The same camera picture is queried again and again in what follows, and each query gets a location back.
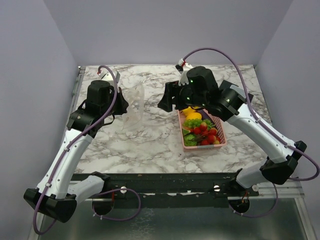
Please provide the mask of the green grape bunch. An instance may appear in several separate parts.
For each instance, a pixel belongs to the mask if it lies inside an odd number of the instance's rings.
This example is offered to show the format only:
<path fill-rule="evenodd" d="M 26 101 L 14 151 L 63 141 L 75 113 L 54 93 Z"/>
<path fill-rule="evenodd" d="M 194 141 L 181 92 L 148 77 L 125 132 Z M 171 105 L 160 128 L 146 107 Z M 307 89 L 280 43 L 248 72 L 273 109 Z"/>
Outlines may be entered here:
<path fill-rule="evenodd" d="M 182 126 L 190 128 L 190 129 L 193 129 L 193 128 L 196 128 L 196 127 L 200 127 L 200 125 L 202 123 L 206 123 L 209 128 L 212 128 L 212 127 L 215 126 L 215 123 L 212 122 L 209 119 L 204 119 L 204 120 L 202 120 L 202 119 L 188 119 L 188 120 L 184 121 Z"/>

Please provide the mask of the clear zip top bag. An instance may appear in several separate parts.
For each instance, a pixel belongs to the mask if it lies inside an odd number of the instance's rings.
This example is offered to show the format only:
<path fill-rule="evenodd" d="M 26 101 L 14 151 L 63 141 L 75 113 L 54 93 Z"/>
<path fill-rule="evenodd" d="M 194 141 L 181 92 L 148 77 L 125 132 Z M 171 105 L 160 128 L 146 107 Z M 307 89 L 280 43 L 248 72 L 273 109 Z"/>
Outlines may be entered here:
<path fill-rule="evenodd" d="M 139 83 L 123 94 L 128 102 L 127 113 L 122 115 L 122 129 L 124 131 L 135 131 L 142 126 L 144 113 L 145 89 Z"/>

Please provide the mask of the red cherry bunch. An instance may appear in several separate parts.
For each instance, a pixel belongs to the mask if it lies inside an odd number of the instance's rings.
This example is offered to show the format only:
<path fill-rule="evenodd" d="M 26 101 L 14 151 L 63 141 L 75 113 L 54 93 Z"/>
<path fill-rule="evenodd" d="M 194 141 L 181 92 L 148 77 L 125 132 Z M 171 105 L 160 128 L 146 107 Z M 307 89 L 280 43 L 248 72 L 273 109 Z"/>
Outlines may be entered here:
<path fill-rule="evenodd" d="M 218 136 L 218 129 L 216 126 L 209 128 L 207 125 L 200 125 L 193 129 L 193 134 L 197 136 L 197 144 L 200 146 L 219 145 L 221 139 Z"/>

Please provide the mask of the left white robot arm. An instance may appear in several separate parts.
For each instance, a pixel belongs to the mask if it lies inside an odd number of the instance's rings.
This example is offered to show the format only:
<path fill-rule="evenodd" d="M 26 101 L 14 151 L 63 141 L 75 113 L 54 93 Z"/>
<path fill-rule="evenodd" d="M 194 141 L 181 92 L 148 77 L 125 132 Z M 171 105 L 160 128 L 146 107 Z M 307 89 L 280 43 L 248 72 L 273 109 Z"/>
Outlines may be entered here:
<path fill-rule="evenodd" d="M 104 118 L 127 113 L 129 104 L 122 89 L 105 80 L 94 80 L 87 88 L 86 99 L 72 112 L 61 147 L 49 170 L 36 186 L 28 188 L 24 200 L 37 212 L 66 223 L 77 205 L 96 195 L 106 197 L 111 190 L 107 175 L 94 172 L 70 186 L 71 178 L 84 151 L 100 128 Z"/>

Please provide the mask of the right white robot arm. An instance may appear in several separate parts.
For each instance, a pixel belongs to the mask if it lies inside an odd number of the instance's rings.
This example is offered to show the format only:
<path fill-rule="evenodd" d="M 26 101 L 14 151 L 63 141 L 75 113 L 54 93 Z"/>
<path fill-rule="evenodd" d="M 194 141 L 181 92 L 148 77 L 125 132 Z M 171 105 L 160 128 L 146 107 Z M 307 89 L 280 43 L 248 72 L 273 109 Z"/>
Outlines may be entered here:
<path fill-rule="evenodd" d="M 284 184 L 295 171 L 306 150 L 303 141 L 294 142 L 273 129 L 264 119 L 250 112 L 248 102 L 234 87 L 218 86 L 213 72 L 203 66 L 184 71 L 179 81 L 167 82 L 158 107 L 166 112 L 187 107 L 204 108 L 247 135 L 267 155 L 266 161 L 237 171 L 229 189 L 240 196 L 253 185 L 263 182 Z"/>

